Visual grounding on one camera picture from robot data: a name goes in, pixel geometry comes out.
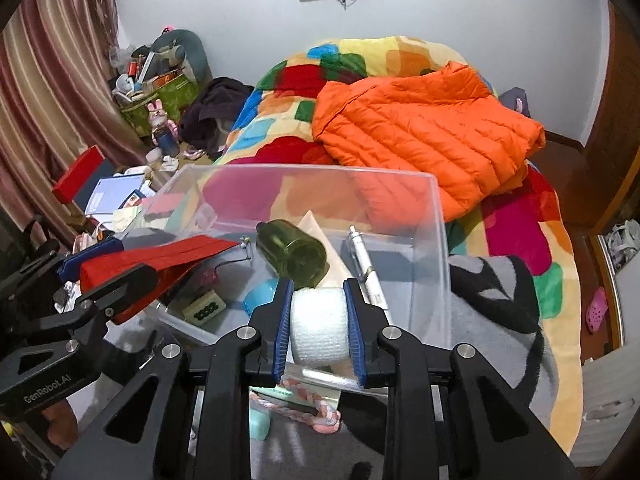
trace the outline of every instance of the dark green plastic bottle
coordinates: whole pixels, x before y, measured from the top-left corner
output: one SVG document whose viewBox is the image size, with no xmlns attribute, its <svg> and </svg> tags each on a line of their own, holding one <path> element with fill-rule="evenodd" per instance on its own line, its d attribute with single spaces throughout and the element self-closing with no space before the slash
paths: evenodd
<svg viewBox="0 0 640 480">
<path fill-rule="evenodd" d="M 258 252 L 281 278 L 293 280 L 295 290 L 314 287 L 329 270 L 322 242 L 286 220 L 260 222 Z"/>
</svg>

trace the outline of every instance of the striped curtain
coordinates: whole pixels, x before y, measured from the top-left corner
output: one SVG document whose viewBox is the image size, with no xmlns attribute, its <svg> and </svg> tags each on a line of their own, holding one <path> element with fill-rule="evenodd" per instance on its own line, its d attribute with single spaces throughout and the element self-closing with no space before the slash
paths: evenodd
<svg viewBox="0 0 640 480">
<path fill-rule="evenodd" d="M 144 160 L 112 102 L 114 0 L 23 0 L 0 38 L 0 203 L 24 227 L 35 214 L 71 244 L 75 206 L 51 187 L 87 147 L 116 166 Z"/>
</svg>

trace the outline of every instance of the pink bunny toy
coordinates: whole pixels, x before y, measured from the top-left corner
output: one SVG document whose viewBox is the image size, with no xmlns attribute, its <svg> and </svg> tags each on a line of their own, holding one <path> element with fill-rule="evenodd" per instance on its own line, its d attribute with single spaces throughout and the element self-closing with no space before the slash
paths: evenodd
<svg viewBox="0 0 640 480">
<path fill-rule="evenodd" d="M 165 127 L 171 130 L 174 139 L 178 139 L 178 126 L 168 117 L 160 99 L 156 99 L 155 103 L 149 103 L 146 108 L 149 110 L 149 124 L 151 124 L 151 138 L 154 145 L 158 145 L 154 133 Z"/>
</svg>

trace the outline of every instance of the white bandage roll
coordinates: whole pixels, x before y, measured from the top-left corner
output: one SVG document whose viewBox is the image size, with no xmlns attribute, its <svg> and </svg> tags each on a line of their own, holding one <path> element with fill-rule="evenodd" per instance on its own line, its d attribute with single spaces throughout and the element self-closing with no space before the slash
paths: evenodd
<svg viewBox="0 0 640 480">
<path fill-rule="evenodd" d="M 293 361 L 326 366 L 349 357 L 347 301 L 341 288 L 302 288 L 293 293 L 290 314 Z"/>
</svg>

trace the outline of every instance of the clear storage box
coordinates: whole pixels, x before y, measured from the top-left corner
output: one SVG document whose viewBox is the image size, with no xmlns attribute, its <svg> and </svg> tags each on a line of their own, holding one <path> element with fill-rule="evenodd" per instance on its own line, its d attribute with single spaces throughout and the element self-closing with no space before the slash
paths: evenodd
<svg viewBox="0 0 640 480">
<path fill-rule="evenodd" d="M 182 168 L 122 234 L 126 248 L 198 234 L 240 241 L 252 259 L 218 267 L 214 290 L 226 309 L 201 327 L 180 308 L 154 306 L 165 324 L 205 344 L 247 324 L 245 295 L 275 277 L 255 249 L 258 222 L 298 224 L 311 211 L 337 254 L 353 272 L 346 247 L 351 225 L 363 233 L 394 324 L 424 343 L 450 348 L 449 267 L 436 178 L 426 173 L 341 166 L 228 164 Z M 241 260 L 240 247 L 203 265 Z"/>
</svg>

